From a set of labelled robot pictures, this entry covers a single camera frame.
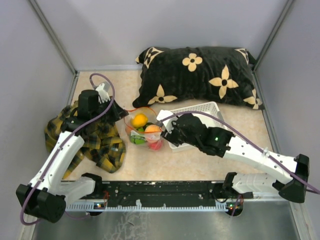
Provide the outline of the orange tangerine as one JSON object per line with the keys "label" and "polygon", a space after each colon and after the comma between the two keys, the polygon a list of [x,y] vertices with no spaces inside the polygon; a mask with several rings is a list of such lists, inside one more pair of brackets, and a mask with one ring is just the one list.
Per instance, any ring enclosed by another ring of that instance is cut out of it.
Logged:
{"label": "orange tangerine", "polygon": [[131,127],[129,127],[129,126],[126,126],[126,127],[125,127],[125,132],[127,133],[128,136],[131,135],[131,131],[132,131],[132,128],[131,128]]}

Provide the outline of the yellow lemon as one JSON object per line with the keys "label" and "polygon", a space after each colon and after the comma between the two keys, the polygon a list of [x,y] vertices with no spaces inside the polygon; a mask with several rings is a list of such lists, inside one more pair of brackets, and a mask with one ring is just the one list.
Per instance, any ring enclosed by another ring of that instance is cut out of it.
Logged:
{"label": "yellow lemon", "polygon": [[139,113],[136,114],[132,119],[131,119],[131,125],[134,128],[142,128],[148,123],[148,118],[145,114]]}

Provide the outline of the clear zip bag orange zipper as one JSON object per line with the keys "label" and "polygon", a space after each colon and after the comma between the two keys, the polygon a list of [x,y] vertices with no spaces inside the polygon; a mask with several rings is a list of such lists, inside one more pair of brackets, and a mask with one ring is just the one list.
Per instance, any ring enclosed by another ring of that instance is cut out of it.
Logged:
{"label": "clear zip bag orange zipper", "polygon": [[[128,126],[128,127],[131,127],[131,129],[135,132],[137,132],[138,134],[142,135],[145,137],[146,139],[146,143],[144,144],[134,144],[138,147],[143,147],[145,149],[148,149],[148,150],[151,150],[149,149],[148,147],[148,143],[154,143],[154,142],[157,142],[158,140],[162,140],[163,142],[163,139],[161,138],[161,134],[160,135],[155,135],[155,134],[145,134],[145,129],[147,126],[149,125],[156,125],[156,117],[157,117],[157,114],[156,112],[150,108],[150,107],[140,107],[140,108],[135,108],[135,109],[131,109],[131,110],[127,110],[129,115],[126,116],[123,120],[124,120],[124,124],[125,124],[125,127]],[[145,114],[148,118],[148,122],[145,126],[143,127],[140,127],[140,128],[134,128],[131,124],[131,120],[132,118],[137,115],[137,114]]]}

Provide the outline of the green striped toy melon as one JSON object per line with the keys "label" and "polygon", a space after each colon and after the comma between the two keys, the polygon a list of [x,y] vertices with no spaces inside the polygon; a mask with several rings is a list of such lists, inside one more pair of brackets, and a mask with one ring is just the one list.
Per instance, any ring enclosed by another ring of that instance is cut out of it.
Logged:
{"label": "green striped toy melon", "polygon": [[131,143],[133,143],[135,145],[142,145],[142,144],[145,144],[147,142],[146,138],[143,135],[137,133],[134,130],[132,130],[130,132],[129,140],[130,140]]}

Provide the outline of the white perforated plastic basket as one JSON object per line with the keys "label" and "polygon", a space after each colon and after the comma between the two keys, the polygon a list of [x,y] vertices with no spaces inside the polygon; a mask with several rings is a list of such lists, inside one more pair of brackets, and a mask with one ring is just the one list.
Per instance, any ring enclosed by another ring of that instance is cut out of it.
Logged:
{"label": "white perforated plastic basket", "polygon": [[[187,112],[187,111],[197,111],[197,112],[206,113],[208,115],[214,116],[215,118],[218,118],[219,120],[224,121],[222,113],[221,113],[218,105],[213,101],[170,110],[170,112],[172,112],[174,114],[181,113],[181,112]],[[206,125],[206,127],[220,127],[225,130],[228,130],[228,128],[225,125],[223,125],[222,123],[220,123],[210,117],[207,117],[207,116],[204,116],[204,115],[198,114],[198,113],[194,114],[194,115],[196,117],[198,117],[201,120],[201,122]],[[194,146],[186,144],[186,143],[183,143],[179,146],[175,146],[169,142],[168,145],[173,153],[187,151],[187,150],[195,148]]]}

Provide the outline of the orange peach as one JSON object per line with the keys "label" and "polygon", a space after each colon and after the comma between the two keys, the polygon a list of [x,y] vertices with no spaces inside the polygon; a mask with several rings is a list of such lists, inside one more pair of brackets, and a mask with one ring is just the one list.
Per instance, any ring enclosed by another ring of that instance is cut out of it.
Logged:
{"label": "orange peach", "polygon": [[153,134],[153,135],[160,135],[161,132],[162,132],[161,128],[155,124],[148,125],[144,130],[145,134]]}

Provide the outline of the red apple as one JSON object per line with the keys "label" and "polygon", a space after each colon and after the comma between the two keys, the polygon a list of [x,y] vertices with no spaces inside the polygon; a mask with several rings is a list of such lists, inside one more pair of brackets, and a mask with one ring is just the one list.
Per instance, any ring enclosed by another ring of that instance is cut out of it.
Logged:
{"label": "red apple", "polygon": [[149,147],[149,149],[151,149],[153,151],[158,151],[163,147],[163,141],[158,140],[156,142],[149,142],[148,147]]}

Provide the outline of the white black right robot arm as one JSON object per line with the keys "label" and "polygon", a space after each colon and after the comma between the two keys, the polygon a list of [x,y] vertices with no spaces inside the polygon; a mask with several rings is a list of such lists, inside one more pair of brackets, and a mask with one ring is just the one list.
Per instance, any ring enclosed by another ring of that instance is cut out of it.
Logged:
{"label": "white black right robot arm", "polygon": [[209,156],[217,156],[250,165],[260,173],[229,172],[223,192],[229,198],[246,193],[278,193],[294,203],[304,203],[310,174],[310,159],[304,154],[285,156],[260,148],[228,127],[208,127],[199,111],[172,113],[161,110],[157,123],[164,127],[162,138],[176,147],[188,144]]}

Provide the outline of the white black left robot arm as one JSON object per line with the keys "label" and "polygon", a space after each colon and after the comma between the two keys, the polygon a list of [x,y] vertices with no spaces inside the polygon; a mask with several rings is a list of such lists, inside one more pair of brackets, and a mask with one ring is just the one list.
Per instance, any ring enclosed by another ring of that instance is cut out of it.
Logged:
{"label": "white black left robot arm", "polygon": [[116,122],[128,116],[112,97],[83,90],[78,99],[51,119],[44,130],[49,157],[28,184],[20,184],[16,196],[22,215],[56,223],[66,208],[85,196],[95,199],[104,192],[102,178],[84,173],[68,185],[67,178],[84,159],[108,173],[118,171],[126,155]]}

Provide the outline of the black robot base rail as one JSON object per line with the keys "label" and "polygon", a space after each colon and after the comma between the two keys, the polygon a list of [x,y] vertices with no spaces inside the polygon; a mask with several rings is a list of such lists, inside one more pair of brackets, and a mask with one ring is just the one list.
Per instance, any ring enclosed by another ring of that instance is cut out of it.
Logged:
{"label": "black robot base rail", "polygon": [[224,186],[221,181],[103,181],[98,191],[84,196],[82,199],[104,199],[105,194],[147,193],[164,195],[169,193],[198,193],[207,195],[213,192],[216,200],[225,197],[238,197],[239,193],[230,187]]}

